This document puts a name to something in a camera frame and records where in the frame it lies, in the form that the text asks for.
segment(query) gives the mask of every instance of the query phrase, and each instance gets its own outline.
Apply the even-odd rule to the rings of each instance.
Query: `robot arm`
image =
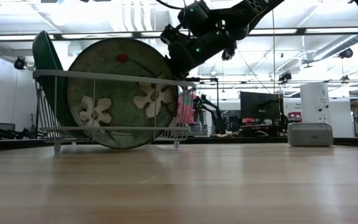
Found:
[[[205,95],[201,95],[201,97],[197,96],[197,98],[194,99],[194,102],[194,107],[196,110],[202,108],[211,113],[212,122],[214,124],[216,134],[225,134],[226,122],[222,117],[221,110],[216,105],[207,100]],[[205,105],[212,106],[216,110],[216,112],[210,110]]]
[[[203,0],[195,1],[178,15],[179,27],[168,25],[160,38],[168,45],[167,58],[177,79],[223,50],[222,59],[230,60],[237,48],[258,22],[284,0],[243,0],[227,9],[209,9]],[[179,32],[187,28],[194,37]]]

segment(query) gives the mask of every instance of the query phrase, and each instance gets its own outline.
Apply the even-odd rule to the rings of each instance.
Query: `desk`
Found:
[[[358,224],[358,147],[1,151],[0,223]]]

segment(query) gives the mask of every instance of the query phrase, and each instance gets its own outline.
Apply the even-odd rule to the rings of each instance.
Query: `computer monitor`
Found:
[[[272,121],[280,119],[280,98],[278,95],[268,93],[250,93],[242,91],[240,94],[241,117],[265,119]]]

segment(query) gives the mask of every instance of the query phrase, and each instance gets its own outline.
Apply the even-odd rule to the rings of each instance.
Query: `green bowl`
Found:
[[[55,47],[49,38],[47,31],[41,31],[32,44],[35,69],[63,70]],[[39,76],[37,81],[42,87],[45,97],[52,109],[55,111],[55,77]],[[61,126],[78,126],[74,121],[67,105],[67,78],[57,78],[57,103],[56,117]],[[78,139],[88,138],[81,131],[68,131],[69,135]]]

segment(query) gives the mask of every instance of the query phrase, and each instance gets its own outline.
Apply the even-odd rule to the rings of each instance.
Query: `wire dish rack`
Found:
[[[214,126],[202,126],[199,124],[195,124],[190,126],[190,132],[188,137],[211,137],[215,136],[215,127]]]
[[[95,126],[94,121],[92,126],[62,126],[57,119],[57,79],[58,77],[67,77],[67,78],[86,78],[93,80],[93,102],[95,102],[95,91],[96,91],[96,81],[97,80],[113,80],[120,82],[137,82],[137,83],[150,83],[150,84],[163,84],[169,86],[179,86],[186,89],[183,93],[191,95],[195,94],[196,85],[192,82],[184,81],[175,81],[175,80],[166,80],[160,78],[147,78],[147,77],[132,77],[125,75],[111,75],[103,73],[90,73],[90,72],[73,72],[73,71],[62,71],[62,70],[36,70],[33,72],[33,78],[37,81],[38,77],[49,76],[55,78],[55,99],[53,102],[48,102],[45,93],[38,82],[35,82],[35,87],[37,90],[37,106],[38,116],[39,116],[39,131],[40,136],[45,142],[54,143],[55,154],[59,154],[61,151],[62,143],[72,143],[76,142],[95,142],[94,134],[97,131],[111,131],[111,130],[145,130],[154,132],[154,141],[172,141],[175,149],[179,148],[180,141],[187,139],[191,133],[191,128],[185,124],[185,119],[179,118],[178,115],[184,116],[186,111],[193,109],[193,102],[185,103],[179,110],[174,112],[174,118],[168,127],[159,127],[157,126],[157,116],[156,107],[154,111],[154,126],[153,127],[143,127],[143,126],[121,126],[121,127],[112,127],[112,126]],[[68,131],[91,131],[91,136],[88,138],[73,138],[68,134]]]

